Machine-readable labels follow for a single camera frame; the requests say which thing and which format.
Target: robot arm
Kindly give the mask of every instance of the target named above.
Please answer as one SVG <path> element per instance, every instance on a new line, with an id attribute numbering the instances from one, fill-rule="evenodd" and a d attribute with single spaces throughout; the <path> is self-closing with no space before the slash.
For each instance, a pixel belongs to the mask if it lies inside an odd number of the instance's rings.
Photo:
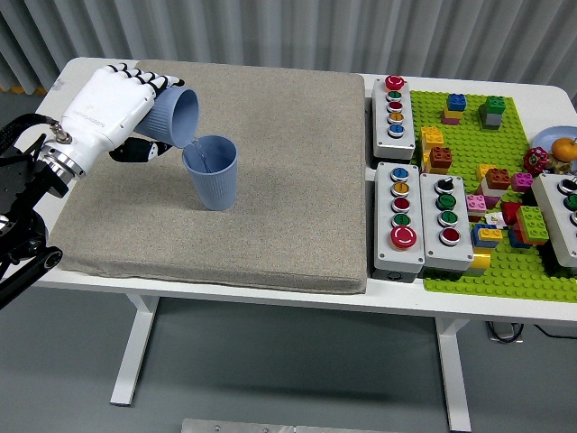
<path id="1" fill-rule="evenodd" d="M 175 77 L 159 76 L 125 64 L 95 72 L 66 109 L 61 122 L 44 115 L 23 115 L 0 131 L 0 279 L 9 266 L 29 260 L 0 281 L 0 309 L 56 266 L 62 251 L 46 245 L 48 234 L 33 208 L 47 193 L 62 198 L 74 178 L 90 172 L 96 158 L 110 152 L 116 161 L 148 161 L 170 146 L 129 139 L 164 89 L 182 86 Z M 28 150 L 14 147 L 20 134 L 48 124 Z"/>

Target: gray control box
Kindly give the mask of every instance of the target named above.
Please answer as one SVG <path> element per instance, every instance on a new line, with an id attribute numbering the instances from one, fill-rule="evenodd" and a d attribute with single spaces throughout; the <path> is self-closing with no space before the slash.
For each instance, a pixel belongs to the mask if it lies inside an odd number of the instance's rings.
<path id="1" fill-rule="evenodd" d="M 453 192 L 449 195 L 454 197 L 454 208 L 450 211 L 457 216 L 456 224 L 451 228 L 460 236 L 452 246 L 447 246 L 441 241 L 442 232 L 447 227 L 439 222 L 439 216 L 444 211 L 437 206 L 440 194 L 435 190 L 437 182 L 449 178 L 453 181 Z M 473 252 L 463 179 L 443 174 L 421 174 L 421 206 L 425 233 L 425 268 L 449 272 L 463 272 L 469 269 Z"/>
<path id="2" fill-rule="evenodd" d="M 541 209 L 549 239 L 557 262 L 566 268 L 577 268 L 577 226 L 571 222 L 572 211 L 563 204 L 568 197 L 557 188 L 562 180 L 574 180 L 574 176 L 540 174 L 533 180 L 531 189 Z"/>
<path id="3" fill-rule="evenodd" d="M 405 82 L 402 89 L 400 103 L 402 104 L 403 120 L 400 126 L 404 133 L 399 138 L 389 134 L 389 128 L 394 124 L 389 122 L 392 114 L 388 110 L 387 89 L 384 78 L 377 78 L 372 87 L 372 150 L 377 158 L 402 160 L 409 162 L 415 151 L 415 127 L 413 126 L 413 109 L 411 107 L 411 92 Z"/>
<path id="4" fill-rule="evenodd" d="M 407 176 L 403 180 L 394 180 L 395 173 L 406 173 Z M 393 210 L 394 200 L 400 197 L 395 196 L 397 183 L 406 184 L 407 188 L 403 188 L 402 197 L 408 200 L 407 212 Z M 409 248 L 397 248 L 391 240 L 395 215 L 399 215 L 400 219 L 405 219 L 403 215 L 410 219 L 409 227 L 415 232 L 417 241 Z M 421 217 L 418 167 L 380 162 L 375 173 L 374 265 L 376 271 L 373 273 L 373 278 L 401 282 L 415 280 L 425 262 Z"/>

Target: gray felt pad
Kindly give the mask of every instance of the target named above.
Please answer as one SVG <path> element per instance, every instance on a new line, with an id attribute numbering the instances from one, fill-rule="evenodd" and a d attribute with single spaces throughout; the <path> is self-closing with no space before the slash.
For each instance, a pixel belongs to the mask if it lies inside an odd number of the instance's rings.
<path id="1" fill-rule="evenodd" d="M 59 267 L 93 275 L 323 293 L 366 285 L 364 85 L 333 72 L 144 60 L 183 78 L 197 136 L 239 148 L 238 196 L 206 210 L 171 149 L 142 164 L 102 155 L 50 236 Z"/>

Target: table leg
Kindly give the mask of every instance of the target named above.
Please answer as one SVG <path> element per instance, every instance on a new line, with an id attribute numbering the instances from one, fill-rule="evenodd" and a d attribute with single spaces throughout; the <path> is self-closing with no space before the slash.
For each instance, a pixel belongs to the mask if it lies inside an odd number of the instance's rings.
<path id="1" fill-rule="evenodd" d="M 449 429 L 453 432 L 470 432 L 471 421 L 457 344 L 457 331 L 464 327 L 469 320 L 436 318 L 435 322 L 439 355 L 443 368 L 444 396 L 447 404 Z"/>
<path id="2" fill-rule="evenodd" d="M 136 307 L 136 316 L 110 399 L 110 402 L 117 406 L 130 406 L 133 401 L 134 389 L 159 303 L 158 296 L 127 296 Z"/>

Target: blue plastic cup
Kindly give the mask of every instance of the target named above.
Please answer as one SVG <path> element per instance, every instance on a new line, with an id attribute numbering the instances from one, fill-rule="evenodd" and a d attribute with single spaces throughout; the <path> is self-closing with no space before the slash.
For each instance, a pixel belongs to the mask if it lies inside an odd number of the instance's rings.
<path id="1" fill-rule="evenodd" d="M 238 149 L 228 138 L 204 135 L 182 151 L 182 162 L 210 210 L 226 210 L 236 200 Z"/>
<path id="2" fill-rule="evenodd" d="M 167 88 L 134 131 L 184 149 L 197 134 L 198 117 L 198 98 L 192 89 Z"/>

